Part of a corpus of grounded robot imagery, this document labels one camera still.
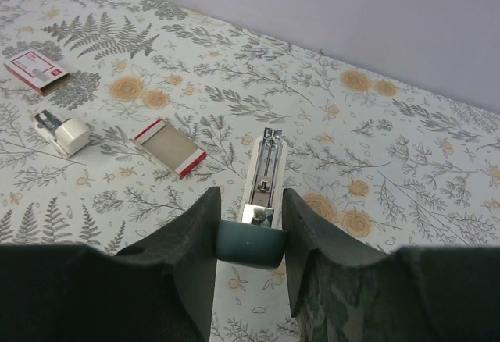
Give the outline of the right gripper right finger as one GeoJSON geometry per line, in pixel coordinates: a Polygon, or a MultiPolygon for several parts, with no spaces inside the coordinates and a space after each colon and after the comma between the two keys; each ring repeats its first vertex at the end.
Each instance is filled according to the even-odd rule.
{"type": "Polygon", "coordinates": [[[408,246],[386,254],[282,200],[291,315],[303,341],[496,341],[499,249],[408,246]]]}

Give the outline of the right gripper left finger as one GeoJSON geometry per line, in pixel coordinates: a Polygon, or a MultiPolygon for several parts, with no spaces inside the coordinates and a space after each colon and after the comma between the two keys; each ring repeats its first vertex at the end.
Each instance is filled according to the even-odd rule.
{"type": "Polygon", "coordinates": [[[106,255],[84,244],[1,248],[4,341],[207,341],[221,195],[106,255]]]}

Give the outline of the light blue stapler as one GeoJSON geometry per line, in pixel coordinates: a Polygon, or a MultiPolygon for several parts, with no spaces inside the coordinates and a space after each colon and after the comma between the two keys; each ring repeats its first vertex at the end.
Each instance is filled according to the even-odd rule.
{"type": "Polygon", "coordinates": [[[216,257],[259,269],[275,269],[284,257],[281,200],[288,145],[282,131],[265,128],[254,144],[238,218],[222,221],[216,257]]]}

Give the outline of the small white stapler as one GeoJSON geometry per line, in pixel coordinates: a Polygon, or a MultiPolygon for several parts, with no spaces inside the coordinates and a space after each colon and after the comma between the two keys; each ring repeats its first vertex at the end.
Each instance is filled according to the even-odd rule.
{"type": "Polygon", "coordinates": [[[90,143],[88,126],[78,119],[61,119],[42,110],[34,115],[35,130],[64,158],[70,158],[90,143]]]}

